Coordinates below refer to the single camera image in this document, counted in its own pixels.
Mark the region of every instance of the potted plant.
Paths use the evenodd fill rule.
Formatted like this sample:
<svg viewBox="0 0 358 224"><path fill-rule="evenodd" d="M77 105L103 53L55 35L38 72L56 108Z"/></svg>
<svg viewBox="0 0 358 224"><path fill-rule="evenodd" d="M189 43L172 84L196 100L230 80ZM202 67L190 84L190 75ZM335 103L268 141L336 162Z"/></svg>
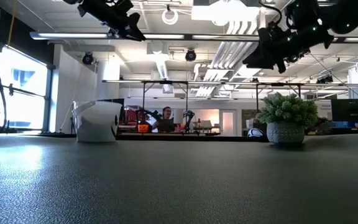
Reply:
<svg viewBox="0 0 358 224"><path fill-rule="evenodd" d="M273 144L301 144L305 129L317 122L314 101L303 101L295 94L283 96L276 93L264 98L264 102L259 120L267 123L267 138Z"/></svg>

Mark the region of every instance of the gray textured pot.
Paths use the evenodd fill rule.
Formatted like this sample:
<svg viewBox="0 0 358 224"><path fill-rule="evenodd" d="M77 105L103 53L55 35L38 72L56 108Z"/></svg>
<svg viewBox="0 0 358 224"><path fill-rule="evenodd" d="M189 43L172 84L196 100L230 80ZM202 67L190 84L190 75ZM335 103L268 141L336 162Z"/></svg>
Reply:
<svg viewBox="0 0 358 224"><path fill-rule="evenodd" d="M297 145L305 138L302 126L287 122L267 124L267 139L275 145Z"/></svg>

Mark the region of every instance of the window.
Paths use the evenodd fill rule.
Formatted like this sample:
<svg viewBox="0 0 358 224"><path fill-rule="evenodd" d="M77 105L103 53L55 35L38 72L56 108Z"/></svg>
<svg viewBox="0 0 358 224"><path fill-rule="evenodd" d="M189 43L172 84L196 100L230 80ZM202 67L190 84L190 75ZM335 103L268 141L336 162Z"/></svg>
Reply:
<svg viewBox="0 0 358 224"><path fill-rule="evenodd" d="M45 96L48 69L22 53L4 47L0 53L1 80L4 86Z"/></svg>
<svg viewBox="0 0 358 224"><path fill-rule="evenodd" d="M24 54L4 47L0 53L1 81L6 98L7 120L10 128L43 129L45 101L48 100L46 65ZM9 94L9 85L14 88ZM4 122L4 107L0 94L0 126Z"/></svg>
<svg viewBox="0 0 358 224"><path fill-rule="evenodd" d="M45 101L41 96L26 95L15 92L9 95L4 88L6 98L7 120L10 128L42 129L44 123ZM4 122L4 105L0 93L0 126Z"/></svg>

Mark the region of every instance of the orange object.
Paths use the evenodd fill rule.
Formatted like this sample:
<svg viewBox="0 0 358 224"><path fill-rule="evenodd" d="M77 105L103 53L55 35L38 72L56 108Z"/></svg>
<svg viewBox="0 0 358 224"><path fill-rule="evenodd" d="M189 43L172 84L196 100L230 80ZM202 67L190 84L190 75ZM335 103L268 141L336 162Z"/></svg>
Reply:
<svg viewBox="0 0 358 224"><path fill-rule="evenodd" d="M149 125L148 124L138 124L137 125L137 132L139 133L148 133Z"/></svg>

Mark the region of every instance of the green succulent plant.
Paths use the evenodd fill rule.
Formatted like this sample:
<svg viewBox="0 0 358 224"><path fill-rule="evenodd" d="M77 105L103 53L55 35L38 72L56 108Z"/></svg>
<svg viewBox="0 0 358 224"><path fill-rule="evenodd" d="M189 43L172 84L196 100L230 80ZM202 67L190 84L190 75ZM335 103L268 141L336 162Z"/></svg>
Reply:
<svg viewBox="0 0 358 224"><path fill-rule="evenodd" d="M264 98L265 107L258 114L262 123L286 121L310 128L318 120L314 101L303 101L295 94L283 96L279 93Z"/></svg>

